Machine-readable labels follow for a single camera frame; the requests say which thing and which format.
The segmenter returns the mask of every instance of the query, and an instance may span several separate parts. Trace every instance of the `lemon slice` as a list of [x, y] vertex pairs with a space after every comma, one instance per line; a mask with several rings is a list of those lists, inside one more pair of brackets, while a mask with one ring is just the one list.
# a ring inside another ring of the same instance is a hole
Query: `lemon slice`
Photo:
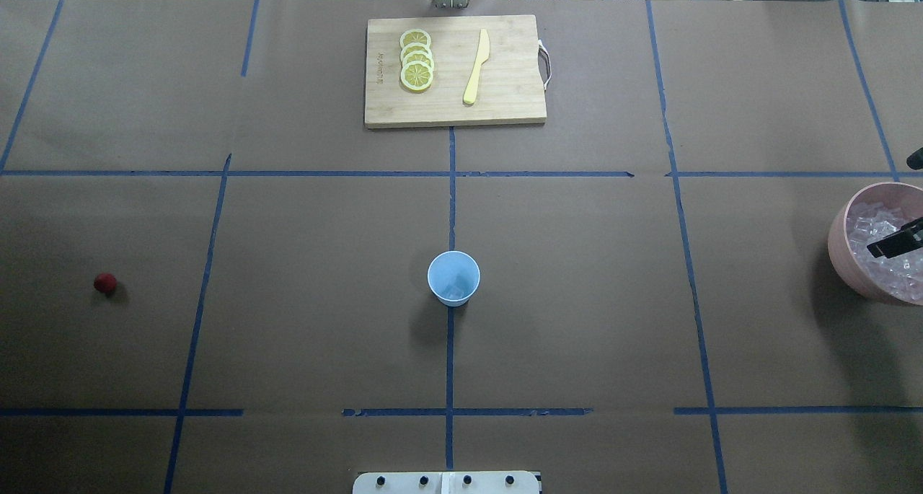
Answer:
[[411, 43], [422, 43], [426, 47], [433, 44], [433, 38], [425, 30], [408, 30], [401, 34], [401, 47], [404, 48]]
[[433, 53], [431, 50], [429, 50], [428, 46], [425, 46], [422, 43], [408, 43], [405, 45], [404, 48], [401, 49], [401, 59], [402, 60], [405, 59], [405, 57], [407, 57], [407, 54], [414, 53], [417, 50], [422, 50], [424, 51], [424, 53], [429, 54], [430, 58], [433, 57]]
[[411, 53], [408, 53], [405, 56], [405, 59], [401, 60], [401, 66], [406, 66], [407, 63], [412, 63], [412, 61], [422, 61], [426, 63], [429, 68], [435, 68], [436, 64], [433, 61], [433, 57], [426, 53], [425, 50], [413, 50]]
[[401, 83], [412, 92], [423, 92], [433, 83], [433, 68], [422, 61], [411, 61], [401, 69]]

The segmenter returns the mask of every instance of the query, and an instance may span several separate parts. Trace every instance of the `red berry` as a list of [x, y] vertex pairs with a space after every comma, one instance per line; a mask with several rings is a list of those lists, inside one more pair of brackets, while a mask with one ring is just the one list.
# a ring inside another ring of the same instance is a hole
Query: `red berry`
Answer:
[[115, 280], [115, 276], [109, 273], [99, 274], [99, 276], [93, 280], [93, 288], [106, 294], [106, 296], [109, 296], [109, 294], [115, 291], [116, 285], [118, 285], [118, 281]]

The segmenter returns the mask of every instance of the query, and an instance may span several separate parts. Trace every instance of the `wooden cutting board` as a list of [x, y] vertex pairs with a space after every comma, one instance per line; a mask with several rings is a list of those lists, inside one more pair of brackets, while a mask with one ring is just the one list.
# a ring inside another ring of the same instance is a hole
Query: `wooden cutting board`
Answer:
[[[401, 84], [401, 34], [420, 28], [432, 37], [436, 62], [432, 87], [421, 93]], [[490, 59], [481, 68], [477, 102], [462, 103], [478, 38], [490, 36]], [[407, 128], [449, 125], [544, 123], [535, 16], [394, 18], [368, 21], [366, 126]]]

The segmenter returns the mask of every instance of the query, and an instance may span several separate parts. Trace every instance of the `yellow knife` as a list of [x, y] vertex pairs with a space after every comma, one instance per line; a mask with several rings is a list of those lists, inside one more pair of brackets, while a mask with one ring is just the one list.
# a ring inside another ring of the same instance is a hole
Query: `yellow knife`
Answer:
[[477, 44], [477, 54], [474, 57], [474, 68], [471, 69], [471, 77], [468, 79], [468, 86], [464, 88], [464, 96], [461, 100], [466, 105], [472, 105], [477, 100], [477, 86], [481, 80], [481, 65], [490, 57], [490, 37], [487, 36], [487, 30], [481, 30], [481, 41]]

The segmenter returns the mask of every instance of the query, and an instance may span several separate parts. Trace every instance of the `blue cup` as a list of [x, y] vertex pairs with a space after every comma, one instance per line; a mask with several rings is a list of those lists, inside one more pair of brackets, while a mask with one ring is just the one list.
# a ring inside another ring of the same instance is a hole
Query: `blue cup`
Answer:
[[481, 284], [481, 270], [470, 255], [462, 251], [442, 253], [426, 271], [429, 290], [445, 306], [462, 306]]

